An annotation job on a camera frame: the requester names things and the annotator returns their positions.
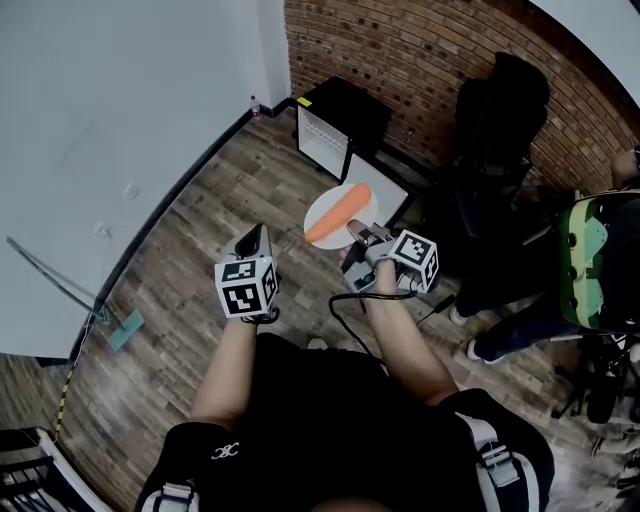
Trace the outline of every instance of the black baseboard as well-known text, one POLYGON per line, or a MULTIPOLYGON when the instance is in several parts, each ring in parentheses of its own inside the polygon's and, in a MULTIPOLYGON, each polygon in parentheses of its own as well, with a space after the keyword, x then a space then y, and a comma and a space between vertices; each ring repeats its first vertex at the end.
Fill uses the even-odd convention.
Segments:
POLYGON ((436 171, 433 168, 429 168, 426 165, 421 164, 415 158, 410 157, 388 142, 382 141, 378 149, 394 158, 398 162, 406 165, 410 169, 413 169, 415 172, 417 172, 421 176, 424 176, 429 181, 433 181, 435 179, 436 171))
POLYGON ((273 108, 260 105, 260 112, 267 117, 278 117, 282 114, 285 108, 291 107, 293 104, 295 104, 295 100, 293 98, 285 98, 273 108))
POLYGON ((64 366, 69 362, 68 359, 61 359, 58 357, 36 357, 35 359, 40 365, 40 368, 48 368, 49 366, 64 366))
MULTIPOLYGON (((149 218, 140 228, 140 231, 133 238, 131 243, 127 246, 127 248, 120 256, 118 263, 116 263, 115 267, 107 277, 106 281, 102 285, 102 288, 98 292, 96 297, 96 301, 94 303, 94 310, 100 311, 107 302, 107 298, 109 294, 113 291, 118 279, 123 274, 127 265, 133 258, 136 251, 142 245, 145 238, 149 235, 153 227, 158 223, 162 215, 167 211, 167 209, 171 206, 171 204, 178 198, 180 193, 185 189, 185 187, 191 182, 191 180, 198 174, 205 164, 211 160, 211 158, 224 146, 231 137, 233 137, 236 133, 238 133, 242 127, 249 122, 251 119, 251 110, 247 110, 240 119, 238 119, 233 125, 231 125, 209 148, 196 160, 196 162, 185 172, 180 179, 171 187, 167 195, 160 201, 158 206, 153 210, 149 218)), ((93 323, 95 322, 95 317, 91 316, 89 319, 89 329, 93 327, 93 323)), ((80 347, 82 344, 82 338, 84 337, 84 327, 78 333, 78 338, 76 339, 73 349, 71 350, 71 354, 69 355, 70 360, 75 360, 80 352, 80 347)))

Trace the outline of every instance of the red brick wall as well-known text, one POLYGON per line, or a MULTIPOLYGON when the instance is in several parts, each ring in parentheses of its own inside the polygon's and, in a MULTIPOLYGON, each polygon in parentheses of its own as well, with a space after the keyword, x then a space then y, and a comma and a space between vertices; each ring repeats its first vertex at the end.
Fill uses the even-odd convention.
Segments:
MULTIPOLYGON (((597 69, 585 74, 584 65, 575 65, 585 59, 541 37, 545 24, 557 24, 542 16, 531 28, 514 14, 518 3, 285 1, 293 94, 333 75, 366 88, 394 110, 386 140, 435 167, 450 155, 461 84, 486 78, 495 52, 512 53, 536 65, 551 86, 549 119, 531 150, 528 184, 584 192, 608 188, 610 161, 637 143, 638 130, 609 101, 611 91, 605 94, 587 78, 597 69)), ((551 33, 558 27, 549 28, 551 33)), ((595 58, 586 61, 601 66, 595 58)))

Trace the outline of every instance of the white plate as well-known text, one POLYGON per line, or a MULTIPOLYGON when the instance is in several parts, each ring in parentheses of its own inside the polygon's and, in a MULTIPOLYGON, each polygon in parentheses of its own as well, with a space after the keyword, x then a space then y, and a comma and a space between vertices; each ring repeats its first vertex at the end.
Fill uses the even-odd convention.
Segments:
MULTIPOLYGON (((355 187, 355 183, 340 185, 332 188, 331 190, 327 190, 318 199, 316 199, 316 201, 311 205, 311 208, 309 208, 307 216, 304 218, 304 232, 306 233, 311 229, 311 226, 318 222, 324 214, 327 213, 353 187, 355 187)), ((349 220, 358 219, 363 224, 371 227, 377 214, 378 199, 376 198, 376 195, 371 192, 369 204, 349 220)), ((353 236, 351 236, 351 233, 349 233, 347 224, 345 223, 344 226, 336 229, 329 236, 326 236, 317 242, 313 242, 313 245, 319 249, 342 249, 343 247, 351 245, 354 241, 355 240, 353 239, 353 236)))

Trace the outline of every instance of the parquet floor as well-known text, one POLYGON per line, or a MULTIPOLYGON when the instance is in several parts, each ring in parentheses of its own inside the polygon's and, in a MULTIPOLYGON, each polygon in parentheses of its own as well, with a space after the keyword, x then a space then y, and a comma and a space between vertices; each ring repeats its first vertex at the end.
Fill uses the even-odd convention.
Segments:
MULTIPOLYGON (((256 222, 269 227, 283 281, 277 299, 281 320, 268 330, 301 346, 316 336, 352 346, 327 307, 332 294, 345 291, 337 255, 307 245, 301 230, 308 206, 336 183, 296 151, 294 127, 291 109, 275 120, 251 121, 208 163, 148 236, 112 294, 112 309, 122 318, 139 309, 145 327, 118 352, 106 341, 113 327, 97 326, 85 344, 60 443, 120 510, 132 508, 165 433, 185 419, 216 348, 225 319, 213 266, 232 236, 256 222)), ((414 208, 408 219, 417 213, 414 208)), ((457 283, 443 278, 436 293, 409 301, 408 307, 422 316, 429 304, 456 290, 457 283)), ((355 304, 342 307, 350 325, 370 342, 355 304)), ((464 329, 440 315, 421 329, 461 386, 487 389, 547 436, 557 468, 549 510, 606 510, 620 459, 589 458, 595 428, 585 418, 550 418, 570 392, 553 374, 553 363, 574 360, 574 347, 543 344, 492 367, 470 362, 461 351, 471 335, 508 313, 508 308, 485 313, 464 329)), ((66 373, 67 368, 41 369, 29 358, 0 356, 0 427, 51 429, 66 373)))

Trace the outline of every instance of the jeans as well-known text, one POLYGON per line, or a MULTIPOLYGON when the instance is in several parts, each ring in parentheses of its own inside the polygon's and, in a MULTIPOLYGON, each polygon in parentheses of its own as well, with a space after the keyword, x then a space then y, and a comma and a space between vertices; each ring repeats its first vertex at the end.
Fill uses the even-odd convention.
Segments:
POLYGON ((462 286, 456 308, 464 317, 543 294, 528 308, 476 337, 474 351, 482 359, 494 361, 537 341, 580 331, 580 326, 564 319, 560 309, 555 238, 555 233, 549 232, 501 254, 482 276, 462 286))

